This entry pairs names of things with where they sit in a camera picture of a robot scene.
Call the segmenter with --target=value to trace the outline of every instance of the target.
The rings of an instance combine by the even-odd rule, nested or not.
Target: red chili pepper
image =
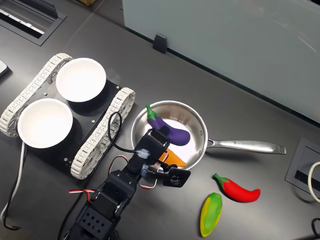
[[[227,194],[230,198],[238,202],[242,202],[242,203],[254,202],[260,196],[260,192],[261,192],[260,189],[248,191],[240,187],[235,182],[231,181],[229,178],[220,177],[218,176],[218,174],[215,174],[214,177],[218,180],[225,194]]]

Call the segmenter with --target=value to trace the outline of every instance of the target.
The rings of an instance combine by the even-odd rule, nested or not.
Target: yellow green pepper
[[[218,193],[211,193],[205,200],[200,216],[200,232],[207,237],[216,227],[222,210],[222,198]]]

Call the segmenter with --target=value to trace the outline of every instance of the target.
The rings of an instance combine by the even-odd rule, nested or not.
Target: frying pan
[[[205,122],[190,106],[178,101],[159,101],[151,104],[155,111],[170,126],[183,129],[190,133],[190,142],[185,146],[170,144],[172,150],[187,166],[181,169],[189,170],[204,156],[209,148],[238,149],[264,154],[285,154],[286,148],[268,142],[247,140],[212,140],[208,138]],[[151,126],[147,122],[147,109],[136,117],[131,130],[131,143],[135,148],[140,139]]]

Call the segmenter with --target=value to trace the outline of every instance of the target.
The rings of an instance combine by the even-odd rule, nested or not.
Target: black platform
[[[59,144],[44,149],[30,147],[29,152],[59,170],[70,174],[70,167],[75,155],[96,129],[120,89],[119,86],[107,79],[103,90],[92,100],[72,102],[59,94],[56,82],[54,81],[45,91],[47,94],[42,94],[39,99],[57,99],[67,104],[73,116],[71,130],[67,137]]]

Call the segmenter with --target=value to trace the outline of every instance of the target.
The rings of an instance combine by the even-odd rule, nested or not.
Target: white panel
[[[320,7],[308,0],[123,0],[126,27],[320,122]]]

